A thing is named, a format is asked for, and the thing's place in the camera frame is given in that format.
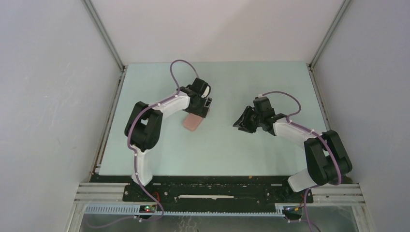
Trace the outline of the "pink glasses case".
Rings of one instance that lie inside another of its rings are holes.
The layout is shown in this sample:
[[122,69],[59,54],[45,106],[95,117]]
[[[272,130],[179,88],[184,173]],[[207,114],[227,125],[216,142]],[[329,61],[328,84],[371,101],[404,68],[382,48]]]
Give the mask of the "pink glasses case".
[[202,117],[197,116],[195,114],[188,114],[188,116],[184,119],[182,125],[185,129],[189,131],[196,131],[202,123],[202,121]]

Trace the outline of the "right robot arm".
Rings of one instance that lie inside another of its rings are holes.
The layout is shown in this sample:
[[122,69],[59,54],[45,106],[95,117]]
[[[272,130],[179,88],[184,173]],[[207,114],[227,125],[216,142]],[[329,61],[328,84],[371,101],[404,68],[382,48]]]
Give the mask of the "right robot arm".
[[233,127],[247,133],[258,128],[273,136],[288,139],[305,152],[306,169],[285,180],[282,198],[294,202],[301,191],[325,184],[341,184],[342,177],[352,171],[352,163],[339,134],[334,130],[316,132],[307,129],[285,114],[276,114],[267,97],[257,97],[253,106],[247,106]]

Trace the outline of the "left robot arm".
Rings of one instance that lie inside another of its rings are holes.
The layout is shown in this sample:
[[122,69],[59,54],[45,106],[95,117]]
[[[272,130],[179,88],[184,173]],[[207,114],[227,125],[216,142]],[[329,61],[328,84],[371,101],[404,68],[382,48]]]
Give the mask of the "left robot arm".
[[180,87],[174,95],[160,102],[149,105],[139,101],[135,104],[124,133],[128,148],[134,152],[132,179],[138,184],[134,195],[139,200],[148,201],[153,195],[153,188],[148,185],[153,174],[146,154],[159,141],[162,121],[184,111],[188,116],[182,123],[183,127],[195,131],[209,112],[212,103],[210,93],[211,86],[206,81],[195,78],[191,85]]

